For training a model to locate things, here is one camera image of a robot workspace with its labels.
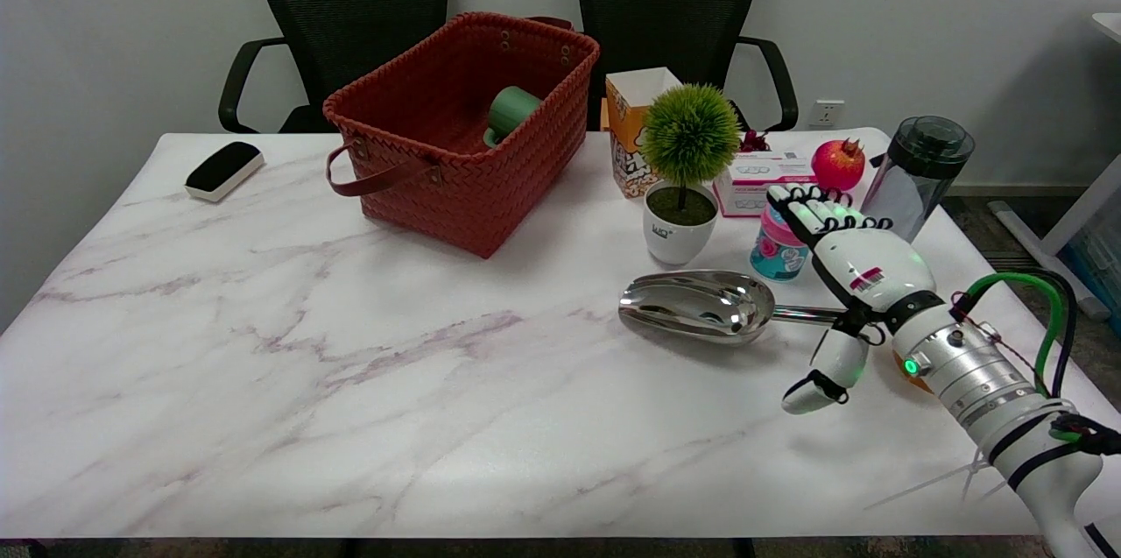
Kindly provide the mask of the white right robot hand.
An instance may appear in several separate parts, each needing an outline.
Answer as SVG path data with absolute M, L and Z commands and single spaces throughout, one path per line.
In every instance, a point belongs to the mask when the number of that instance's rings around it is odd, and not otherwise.
M 819 340 L 809 373 L 784 396 L 785 412 L 809 413 L 847 402 L 871 347 L 865 327 L 884 325 L 889 336 L 902 331 L 902 347 L 909 350 L 921 334 L 952 323 L 929 266 L 884 220 L 864 217 L 813 184 L 773 184 L 767 199 L 809 248 L 814 271 L 843 306 Z

